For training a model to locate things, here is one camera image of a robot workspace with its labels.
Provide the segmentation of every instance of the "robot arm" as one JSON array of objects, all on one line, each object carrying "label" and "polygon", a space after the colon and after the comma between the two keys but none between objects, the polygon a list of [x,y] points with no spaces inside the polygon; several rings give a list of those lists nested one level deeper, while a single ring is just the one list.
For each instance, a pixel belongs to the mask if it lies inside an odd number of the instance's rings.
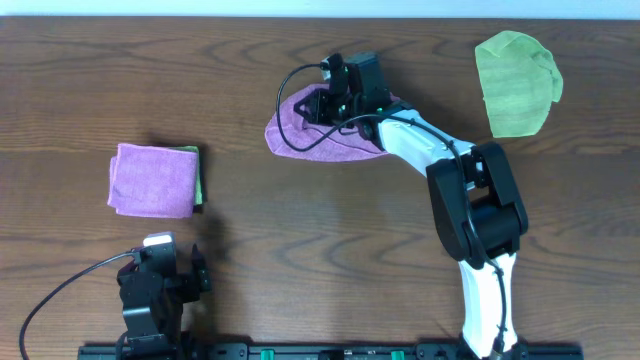
[{"label": "robot arm", "polygon": [[[329,89],[312,93],[296,104],[295,111],[310,123],[355,125],[364,139],[427,177],[438,235],[462,272],[463,338],[479,358],[508,351],[517,342],[511,322],[511,271],[527,217],[501,147],[454,139],[411,105],[392,101],[373,53],[346,60],[335,54],[323,64]],[[353,124],[349,119],[358,120]],[[469,200],[468,191],[485,187],[488,195]],[[497,272],[502,273],[504,292]],[[504,330],[498,336],[503,312]]]},{"label": "robot arm", "polygon": [[[393,115],[394,117],[413,120],[437,131],[448,141],[453,141],[453,146],[456,146],[460,155],[471,153],[473,144],[454,139],[434,128],[422,119],[416,110],[402,110]],[[416,126],[387,119],[378,124],[378,134],[381,145],[385,150],[399,156],[424,176],[427,176],[427,169],[431,165],[440,160],[449,161],[453,159],[453,155],[446,144]],[[476,170],[483,171],[482,163],[477,164]],[[473,183],[467,184],[468,189],[473,187]],[[515,254],[504,253],[494,259],[504,272],[507,296],[507,306],[504,310],[502,309],[500,287],[494,269],[490,266],[476,269],[466,260],[458,262],[462,273],[466,313],[462,336],[469,348],[479,358],[487,357],[491,354],[493,341],[498,334],[502,311],[507,312],[502,352],[510,350],[517,342],[517,336],[511,321],[510,284],[515,258]]]}]

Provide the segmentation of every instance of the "green microfiber towel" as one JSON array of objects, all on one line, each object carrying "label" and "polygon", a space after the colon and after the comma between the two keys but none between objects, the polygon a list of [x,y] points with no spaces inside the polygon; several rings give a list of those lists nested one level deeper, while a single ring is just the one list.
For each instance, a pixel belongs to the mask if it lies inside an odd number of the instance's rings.
[{"label": "green microfiber towel", "polygon": [[178,146],[173,147],[175,150],[190,151],[198,154],[198,165],[196,166],[196,191],[193,203],[195,205],[202,205],[202,182],[200,181],[200,152],[197,146]]},{"label": "green microfiber towel", "polygon": [[476,64],[493,136],[535,135],[562,95],[551,52],[529,35],[503,31],[476,47]]}]

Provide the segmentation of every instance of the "wooden table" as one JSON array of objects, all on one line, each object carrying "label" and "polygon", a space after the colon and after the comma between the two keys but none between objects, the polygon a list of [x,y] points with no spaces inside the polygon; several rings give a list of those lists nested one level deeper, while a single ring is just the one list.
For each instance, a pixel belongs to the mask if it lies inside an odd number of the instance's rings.
[{"label": "wooden table", "polygon": [[[334,51],[375,50],[394,94],[452,135],[491,139],[473,49],[501,30],[553,52],[565,80],[536,136],[500,139],[529,214],[513,317],[530,341],[589,359],[640,351],[640,23],[507,20],[7,18],[0,31],[0,358],[28,312],[77,271],[171,230],[196,241],[215,292],[185,309],[206,339],[456,337],[459,270],[426,181],[394,157],[321,164],[264,141],[277,87]],[[318,82],[309,72],[285,95]],[[118,143],[199,145],[208,203],[188,220],[106,205]],[[124,331],[122,262],[62,291],[27,333],[73,359]]]}]

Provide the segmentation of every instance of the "purple cloth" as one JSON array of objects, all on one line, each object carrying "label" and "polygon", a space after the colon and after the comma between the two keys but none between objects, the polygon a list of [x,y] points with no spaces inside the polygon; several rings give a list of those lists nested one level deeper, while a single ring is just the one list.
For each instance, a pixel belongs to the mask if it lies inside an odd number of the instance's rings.
[{"label": "purple cloth", "polygon": [[119,144],[111,159],[107,204],[119,215],[190,217],[197,164],[194,152]]},{"label": "purple cloth", "polygon": [[[293,145],[305,147],[318,140],[327,133],[331,127],[308,124],[302,116],[293,111],[293,105],[309,95],[313,90],[327,87],[326,84],[313,84],[291,95],[280,105],[280,121],[285,136]],[[349,133],[355,129],[345,129]],[[364,140],[359,134],[340,135],[334,132],[328,139],[307,152],[297,152],[282,140],[278,122],[274,114],[264,131],[269,149],[276,155],[295,159],[304,159],[323,162],[358,161],[372,159],[387,154],[378,149],[370,141]]]}]

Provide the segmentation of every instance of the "black cable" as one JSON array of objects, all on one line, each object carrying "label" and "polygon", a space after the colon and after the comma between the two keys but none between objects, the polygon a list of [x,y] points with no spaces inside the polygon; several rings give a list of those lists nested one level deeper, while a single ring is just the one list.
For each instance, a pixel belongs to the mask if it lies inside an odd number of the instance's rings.
[{"label": "black cable", "polygon": [[484,249],[484,246],[482,245],[482,242],[480,241],[480,238],[478,236],[476,228],[475,228],[475,226],[473,224],[471,201],[469,200],[469,197],[467,196],[467,181],[466,181],[466,178],[465,178],[465,175],[464,175],[464,167],[462,165],[462,158],[460,157],[460,153],[458,152],[458,149],[456,149],[456,147],[454,146],[453,140],[449,141],[449,140],[445,139],[445,137],[442,136],[437,131],[435,131],[435,130],[427,127],[427,126],[424,126],[423,124],[417,123],[414,119],[408,120],[408,119],[397,117],[397,116],[393,116],[393,115],[363,114],[363,115],[354,116],[354,117],[352,117],[350,119],[347,119],[347,120],[343,121],[342,123],[340,123],[338,125],[335,125],[329,131],[327,131],[323,136],[321,136],[318,140],[314,141],[313,143],[309,144],[306,147],[299,148],[299,147],[291,144],[291,142],[285,136],[284,131],[282,130],[282,123],[280,121],[280,97],[282,96],[282,90],[284,89],[284,86],[287,84],[287,82],[289,81],[289,79],[291,79],[291,77],[293,75],[297,74],[299,71],[301,71],[303,69],[312,68],[312,67],[325,68],[325,64],[307,64],[307,65],[303,65],[303,66],[298,67],[297,69],[295,69],[291,73],[289,73],[289,75],[287,75],[287,77],[285,77],[285,79],[282,81],[282,84],[280,85],[280,89],[278,90],[278,96],[276,98],[276,120],[277,120],[277,123],[278,123],[278,129],[280,130],[280,136],[282,136],[282,140],[291,149],[293,149],[295,151],[298,151],[298,152],[309,151],[309,150],[313,149],[314,147],[316,147],[321,142],[323,142],[324,140],[326,140],[334,132],[340,131],[340,129],[342,129],[344,126],[346,126],[348,124],[351,124],[352,122],[360,120],[360,119],[375,117],[375,118],[379,118],[380,120],[391,119],[391,120],[399,121],[399,122],[402,122],[402,123],[405,123],[405,124],[409,124],[411,126],[416,126],[416,127],[420,128],[420,129],[428,132],[429,134],[433,135],[436,139],[440,140],[443,144],[445,144],[447,149],[449,149],[449,151],[451,151],[451,153],[453,154],[453,157],[454,157],[455,162],[456,162],[456,166],[457,166],[457,168],[459,170],[458,173],[460,174],[460,184],[462,186],[462,193],[464,194],[464,196],[463,196],[464,208],[465,208],[465,215],[466,215],[466,218],[467,218],[467,224],[466,225],[469,228],[469,232],[470,232],[471,238],[472,238],[471,240],[475,243],[476,249],[478,249],[480,251],[481,256],[484,258],[484,261],[494,268],[495,274],[498,277],[498,285],[500,286],[500,298],[501,298],[501,303],[502,303],[501,304],[502,305],[502,314],[501,314],[501,317],[500,317],[500,325],[499,325],[499,329],[498,329],[498,335],[496,336],[496,338],[494,340],[493,350],[496,351],[498,354],[502,354],[503,350],[504,350],[504,332],[506,331],[506,322],[507,322],[507,295],[506,295],[504,279],[503,279],[504,271],[502,270],[500,265],[498,265],[497,262],[495,262],[494,260],[490,259],[489,256],[487,255],[487,252]]},{"label": "black cable", "polygon": [[22,359],[23,360],[29,360],[29,356],[27,355],[27,349],[24,345],[24,338],[25,338],[25,334],[27,332],[27,326],[29,326],[29,323],[31,322],[31,319],[33,319],[33,317],[36,315],[36,313],[49,301],[51,300],[52,297],[54,297],[60,290],[64,289],[65,286],[71,284],[74,280],[78,279],[79,277],[81,277],[82,275],[86,275],[88,273],[90,273],[91,271],[102,267],[104,265],[107,265],[108,263],[121,259],[123,257],[126,256],[133,256],[133,253],[136,250],[129,250],[127,252],[123,252],[121,254],[118,254],[116,256],[112,256],[106,260],[103,260],[95,265],[92,265],[84,270],[82,270],[81,272],[73,275],[72,277],[70,277],[69,279],[67,279],[67,281],[63,282],[62,284],[58,285],[57,288],[55,288],[51,293],[49,293],[49,295],[47,295],[42,301],[40,301],[40,303],[38,305],[36,305],[35,308],[33,308],[33,310],[31,310],[31,312],[29,313],[29,316],[27,316],[27,318],[24,320],[24,323],[22,324],[22,328],[20,329],[20,336],[18,337],[18,344],[20,346],[20,354],[22,355]]},{"label": "black cable", "polygon": [[120,335],[118,341],[116,341],[116,360],[122,360],[122,348],[124,347],[124,339],[128,336],[128,332],[125,331]]}]

